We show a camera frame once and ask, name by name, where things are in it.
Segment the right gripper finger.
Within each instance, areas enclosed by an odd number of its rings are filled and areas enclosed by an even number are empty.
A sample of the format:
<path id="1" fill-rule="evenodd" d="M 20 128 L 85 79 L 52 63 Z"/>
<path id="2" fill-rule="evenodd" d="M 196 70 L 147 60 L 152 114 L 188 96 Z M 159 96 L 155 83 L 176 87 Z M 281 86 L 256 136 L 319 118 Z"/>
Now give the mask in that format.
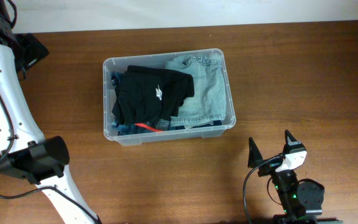
<path id="1" fill-rule="evenodd" d="M 256 168 L 263 163 L 264 159 L 252 137 L 249 138 L 248 168 Z"/>
<path id="2" fill-rule="evenodd" d="M 295 137 L 291 134 L 291 132 L 289 132 L 288 129 L 285 130 L 285 141 L 289 146 L 300 144 L 300 142 L 295 139 Z"/>

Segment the dark teal shirt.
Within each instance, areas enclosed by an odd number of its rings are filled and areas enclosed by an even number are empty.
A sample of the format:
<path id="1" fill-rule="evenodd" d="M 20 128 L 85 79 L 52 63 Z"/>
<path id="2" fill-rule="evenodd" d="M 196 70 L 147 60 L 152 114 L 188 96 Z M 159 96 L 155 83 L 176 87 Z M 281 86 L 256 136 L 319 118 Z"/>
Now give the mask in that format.
<path id="1" fill-rule="evenodd" d="M 204 127 L 210 127 L 210 126 L 220 126 L 222 125 L 222 121 L 221 120 L 215 120 L 215 121 L 210 121 L 208 123 L 203 123 L 197 126 L 192 126 L 192 125 L 188 125 L 188 126 L 170 126 L 169 127 L 169 131 L 174 131 L 174 130 L 181 130 L 181 129 L 193 129 L 193 128 L 204 128 Z"/>

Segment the light grey jeans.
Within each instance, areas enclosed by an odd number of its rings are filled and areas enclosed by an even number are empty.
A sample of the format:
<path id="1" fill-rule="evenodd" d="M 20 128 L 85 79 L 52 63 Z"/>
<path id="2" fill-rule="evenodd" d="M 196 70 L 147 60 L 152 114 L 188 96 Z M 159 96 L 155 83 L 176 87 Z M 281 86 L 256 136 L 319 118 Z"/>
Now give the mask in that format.
<path id="1" fill-rule="evenodd" d="M 226 119 L 227 99 L 222 57 L 217 53 L 181 55 L 168 61 L 165 68 L 190 74 L 195 94 L 186 98 L 171 118 L 170 126 L 199 126 Z"/>

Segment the black shorts red waistband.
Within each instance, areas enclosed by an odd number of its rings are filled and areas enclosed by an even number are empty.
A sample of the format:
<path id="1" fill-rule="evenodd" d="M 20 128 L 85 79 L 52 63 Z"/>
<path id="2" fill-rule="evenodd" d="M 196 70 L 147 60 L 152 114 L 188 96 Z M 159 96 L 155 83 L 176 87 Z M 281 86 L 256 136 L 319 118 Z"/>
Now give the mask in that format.
<path id="1" fill-rule="evenodd" d="M 144 123 L 135 123 L 134 125 L 147 132 L 159 133 L 169 130 L 170 121 L 159 119 L 158 121 L 146 121 Z"/>

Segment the blue denim jeans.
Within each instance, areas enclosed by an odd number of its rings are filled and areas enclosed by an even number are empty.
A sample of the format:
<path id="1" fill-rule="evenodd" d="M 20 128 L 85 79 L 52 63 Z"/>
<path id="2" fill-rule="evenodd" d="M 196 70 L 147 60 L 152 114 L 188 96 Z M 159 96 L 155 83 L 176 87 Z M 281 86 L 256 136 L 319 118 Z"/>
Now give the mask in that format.
<path id="1" fill-rule="evenodd" d="M 163 118 L 163 89 L 167 81 L 164 70 L 130 67 L 124 73 L 112 72 L 111 84 L 116 101 L 111 113 L 111 126 L 118 134 L 151 133 L 135 123 L 158 121 Z"/>

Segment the black garment white logo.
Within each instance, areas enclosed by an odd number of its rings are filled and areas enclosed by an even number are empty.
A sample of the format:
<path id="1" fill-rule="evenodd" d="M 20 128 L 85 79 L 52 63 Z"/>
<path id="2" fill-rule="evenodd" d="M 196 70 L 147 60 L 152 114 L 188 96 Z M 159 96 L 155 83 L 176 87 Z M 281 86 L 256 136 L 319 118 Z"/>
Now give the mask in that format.
<path id="1" fill-rule="evenodd" d="M 120 125 L 170 121 L 195 95 L 193 77 L 176 70 L 130 65 L 123 73 L 112 72 L 111 83 L 112 114 Z"/>

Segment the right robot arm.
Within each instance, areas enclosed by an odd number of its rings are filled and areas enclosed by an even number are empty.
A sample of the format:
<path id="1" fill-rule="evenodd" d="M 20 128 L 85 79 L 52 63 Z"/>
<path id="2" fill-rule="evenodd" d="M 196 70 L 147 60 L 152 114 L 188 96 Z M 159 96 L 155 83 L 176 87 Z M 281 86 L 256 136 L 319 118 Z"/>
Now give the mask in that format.
<path id="1" fill-rule="evenodd" d="M 244 179 L 242 197 L 245 215 L 251 223 L 247 207 L 247 182 L 256 172 L 259 177 L 268 176 L 268 184 L 273 183 L 278 193 L 278 204 L 283 208 L 283 215 L 274 215 L 273 223 L 342 223 L 342 220 L 328 218 L 319 220 L 323 213 L 325 188 L 312 179 L 299 180 L 295 169 L 304 164 L 307 150 L 301 141 L 296 140 L 289 130 L 285 130 L 283 151 L 269 159 L 264 159 L 253 138 L 249 138 L 248 168 L 251 171 Z"/>

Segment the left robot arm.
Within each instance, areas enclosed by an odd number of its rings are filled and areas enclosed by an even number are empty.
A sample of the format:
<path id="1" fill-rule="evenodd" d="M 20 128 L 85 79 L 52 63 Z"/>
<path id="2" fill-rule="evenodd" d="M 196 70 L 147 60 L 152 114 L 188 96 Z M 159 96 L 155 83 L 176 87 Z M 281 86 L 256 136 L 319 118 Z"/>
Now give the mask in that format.
<path id="1" fill-rule="evenodd" d="M 32 34 L 14 34 L 17 17 L 0 1 L 0 174 L 25 179 L 43 192 L 65 223 L 100 223 L 70 174 L 70 156 L 60 136 L 45 138 L 25 100 L 18 73 L 48 55 Z"/>

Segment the clear plastic storage bin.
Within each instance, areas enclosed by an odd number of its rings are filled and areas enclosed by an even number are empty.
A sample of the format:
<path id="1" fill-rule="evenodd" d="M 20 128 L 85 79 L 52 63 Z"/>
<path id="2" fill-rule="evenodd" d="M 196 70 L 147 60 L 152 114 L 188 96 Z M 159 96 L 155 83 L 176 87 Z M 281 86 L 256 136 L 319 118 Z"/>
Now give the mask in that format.
<path id="1" fill-rule="evenodd" d="M 131 134 L 120 136 L 118 130 L 111 126 L 114 118 L 112 108 L 116 101 L 116 94 L 111 84 L 111 72 L 125 72 L 130 65 L 139 65 L 150 68 L 163 68 L 169 60 L 181 55 L 219 54 L 223 63 L 222 73 L 224 81 L 224 96 L 226 97 L 226 118 L 220 126 L 208 126 L 203 128 L 179 129 L 158 133 Z M 202 49 L 184 52 L 170 52 L 164 54 L 136 55 L 126 57 L 107 58 L 103 63 L 103 133 L 110 141 L 116 141 L 122 146 L 141 145 L 146 142 L 169 141 L 187 138 L 211 138 L 221 136 L 225 130 L 231 129 L 236 124 L 236 114 L 231 95 L 231 88 L 227 75 L 224 53 L 220 49 Z"/>

